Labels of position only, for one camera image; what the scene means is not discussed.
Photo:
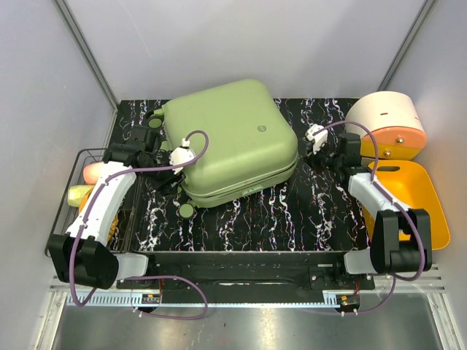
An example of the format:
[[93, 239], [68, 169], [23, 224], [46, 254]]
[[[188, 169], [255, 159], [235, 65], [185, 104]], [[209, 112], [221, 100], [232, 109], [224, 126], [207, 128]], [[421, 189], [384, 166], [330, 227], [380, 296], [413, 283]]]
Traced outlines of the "orange plastic basket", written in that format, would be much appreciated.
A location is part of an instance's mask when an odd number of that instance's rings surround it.
[[380, 160], [376, 176], [397, 199], [413, 209], [429, 213], [432, 250], [449, 244], [450, 233], [443, 208], [428, 172], [421, 165], [409, 160]]

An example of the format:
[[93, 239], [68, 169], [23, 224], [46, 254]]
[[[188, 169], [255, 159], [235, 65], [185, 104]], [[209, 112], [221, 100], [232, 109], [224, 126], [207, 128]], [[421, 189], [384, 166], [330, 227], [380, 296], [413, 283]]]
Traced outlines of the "green hard-shell suitcase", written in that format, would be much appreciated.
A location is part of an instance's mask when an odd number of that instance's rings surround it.
[[200, 155], [181, 184], [194, 209], [208, 209], [285, 182], [298, 163], [298, 139], [268, 88], [243, 79], [175, 98], [146, 114], [163, 121], [171, 149], [182, 139]]

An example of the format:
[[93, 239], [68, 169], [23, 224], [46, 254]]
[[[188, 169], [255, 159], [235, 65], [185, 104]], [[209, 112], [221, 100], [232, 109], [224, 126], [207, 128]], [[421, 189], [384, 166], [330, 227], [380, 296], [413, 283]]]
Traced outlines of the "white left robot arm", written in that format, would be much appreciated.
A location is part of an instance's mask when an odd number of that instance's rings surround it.
[[128, 277], [143, 289], [156, 283], [158, 272], [148, 265], [148, 257], [111, 252], [108, 238], [120, 205], [136, 182], [137, 170], [146, 168], [162, 182], [172, 179], [183, 163], [194, 158], [189, 145], [183, 139], [180, 147], [166, 151], [153, 129], [139, 126], [126, 142], [108, 146], [96, 184], [77, 218], [64, 234], [51, 235], [47, 243], [60, 281], [97, 289], [108, 289]]

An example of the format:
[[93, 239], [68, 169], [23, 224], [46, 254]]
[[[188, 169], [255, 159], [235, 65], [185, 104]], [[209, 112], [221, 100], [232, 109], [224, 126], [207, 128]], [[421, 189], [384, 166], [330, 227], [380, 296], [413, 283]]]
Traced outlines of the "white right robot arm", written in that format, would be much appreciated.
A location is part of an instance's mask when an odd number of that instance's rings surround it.
[[424, 209], [413, 209], [394, 196], [377, 178], [374, 169], [361, 165], [360, 137], [343, 133], [335, 147], [327, 145], [328, 132], [311, 132], [306, 163], [316, 171], [335, 173], [347, 193], [358, 200], [374, 220], [370, 247], [348, 252], [344, 264], [331, 271], [333, 284], [351, 287], [358, 274], [390, 274], [413, 281], [432, 263], [431, 221]]

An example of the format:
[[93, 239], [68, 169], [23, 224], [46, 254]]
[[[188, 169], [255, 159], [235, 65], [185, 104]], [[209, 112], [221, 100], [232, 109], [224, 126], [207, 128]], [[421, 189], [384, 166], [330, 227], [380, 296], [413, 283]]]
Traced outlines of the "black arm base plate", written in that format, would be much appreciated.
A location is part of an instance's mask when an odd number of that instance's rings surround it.
[[375, 288], [374, 278], [344, 270], [343, 252], [151, 252], [147, 276], [176, 275], [197, 284], [267, 282], [311, 290]]

